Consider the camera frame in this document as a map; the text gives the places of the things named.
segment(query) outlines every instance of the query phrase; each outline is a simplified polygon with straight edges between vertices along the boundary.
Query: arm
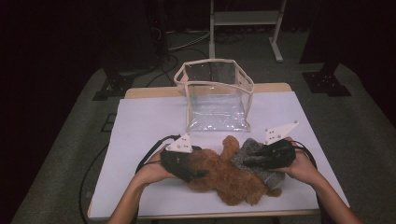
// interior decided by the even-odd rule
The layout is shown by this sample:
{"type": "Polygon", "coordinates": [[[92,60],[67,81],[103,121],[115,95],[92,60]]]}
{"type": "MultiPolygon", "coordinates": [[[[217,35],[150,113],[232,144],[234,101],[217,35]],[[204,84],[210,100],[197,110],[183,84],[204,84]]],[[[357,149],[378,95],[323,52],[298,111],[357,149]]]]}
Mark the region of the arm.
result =
{"type": "Polygon", "coordinates": [[[162,150],[156,152],[149,159],[148,163],[153,163],[143,166],[143,168],[134,175],[107,223],[130,224],[137,211],[140,197],[145,187],[151,183],[162,181],[165,178],[175,178],[174,175],[163,169],[160,162],[156,162],[160,161],[160,153],[162,150]]]}
{"type": "Polygon", "coordinates": [[[336,223],[361,223],[301,150],[296,150],[296,159],[291,166],[276,170],[310,185],[317,193],[326,212],[336,223]]]}

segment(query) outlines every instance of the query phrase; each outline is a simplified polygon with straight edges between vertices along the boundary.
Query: white shelf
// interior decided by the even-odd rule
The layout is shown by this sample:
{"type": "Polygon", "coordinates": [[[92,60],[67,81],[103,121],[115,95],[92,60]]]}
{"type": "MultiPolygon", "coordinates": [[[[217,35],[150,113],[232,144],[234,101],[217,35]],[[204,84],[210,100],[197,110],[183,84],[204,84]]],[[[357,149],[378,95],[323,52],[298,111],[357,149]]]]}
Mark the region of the white shelf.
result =
{"type": "Polygon", "coordinates": [[[215,12],[214,25],[276,24],[278,14],[278,10],[215,12]]]}

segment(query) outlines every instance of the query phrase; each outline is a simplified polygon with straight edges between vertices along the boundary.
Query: wooden table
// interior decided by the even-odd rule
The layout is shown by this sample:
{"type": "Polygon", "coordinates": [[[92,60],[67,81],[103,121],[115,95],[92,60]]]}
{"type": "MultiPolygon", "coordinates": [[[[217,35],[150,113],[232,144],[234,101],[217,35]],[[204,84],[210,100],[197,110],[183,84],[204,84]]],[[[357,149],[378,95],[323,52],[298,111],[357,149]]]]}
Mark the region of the wooden table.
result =
{"type": "MultiPolygon", "coordinates": [[[[250,120],[254,123],[252,132],[236,132],[232,135],[236,136],[240,143],[248,137],[260,140],[264,125],[277,126],[285,120],[299,120],[299,126],[290,136],[302,141],[311,150],[319,170],[348,204],[290,85],[255,84],[254,92],[257,94],[253,95],[253,105],[249,112],[250,120]],[[264,117],[265,121],[258,120],[258,114],[260,119],[264,117]]],[[[89,218],[107,219],[134,175],[138,162],[152,145],[166,135],[185,132],[185,120],[181,118],[186,113],[184,101],[176,87],[139,88],[126,92],[125,99],[120,100],[110,145],[88,211],[89,218]]],[[[214,148],[219,152],[222,150],[221,140],[224,134],[227,133],[191,133],[191,141],[195,140],[197,144],[192,143],[196,146],[214,148]]],[[[166,179],[145,189],[140,201],[139,218],[279,217],[319,214],[315,192],[309,186],[287,177],[282,189],[284,193],[279,198],[265,197],[255,206],[245,203],[227,206],[215,191],[198,193],[185,187],[179,179],[166,179]]]]}

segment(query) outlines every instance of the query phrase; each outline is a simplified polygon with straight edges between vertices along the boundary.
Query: metal stand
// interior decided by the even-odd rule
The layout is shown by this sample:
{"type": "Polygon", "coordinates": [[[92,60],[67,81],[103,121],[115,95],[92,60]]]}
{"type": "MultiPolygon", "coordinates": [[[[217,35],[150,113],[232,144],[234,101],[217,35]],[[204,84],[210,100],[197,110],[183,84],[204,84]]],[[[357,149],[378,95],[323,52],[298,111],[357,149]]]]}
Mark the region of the metal stand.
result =
{"type": "Polygon", "coordinates": [[[327,93],[329,96],[350,96],[350,92],[342,86],[334,75],[339,62],[326,62],[319,72],[303,73],[305,82],[312,93],[327,93]]]}
{"type": "Polygon", "coordinates": [[[277,36],[282,23],[287,0],[282,0],[279,10],[270,11],[235,11],[215,12],[214,0],[210,1],[210,40],[209,58],[216,58],[215,52],[215,26],[221,25],[264,25],[274,24],[276,26],[274,36],[269,37],[271,48],[276,61],[283,62],[282,55],[277,47],[277,36]]]}
{"type": "Polygon", "coordinates": [[[134,70],[120,63],[105,63],[103,67],[107,79],[101,90],[93,97],[94,101],[105,101],[107,97],[123,97],[132,88],[134,79],[153,72],[157,67],[148,70],[134,70]]]}

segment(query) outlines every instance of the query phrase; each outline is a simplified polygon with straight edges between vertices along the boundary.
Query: person's left hand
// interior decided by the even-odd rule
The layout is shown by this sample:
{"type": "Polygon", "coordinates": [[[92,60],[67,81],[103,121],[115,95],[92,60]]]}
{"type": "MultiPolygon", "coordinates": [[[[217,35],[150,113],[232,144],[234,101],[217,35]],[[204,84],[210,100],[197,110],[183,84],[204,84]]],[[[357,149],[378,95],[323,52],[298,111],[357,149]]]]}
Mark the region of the person's left hand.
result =
{"type": "Polygon", "coordinates": [[[151,184],[154,182],[159,182],[165,178],[177,178],[171,173],[167,172],[161,165],[161,152],[166,146],[158,150],[134,176],[142,183],[151,184]]]}

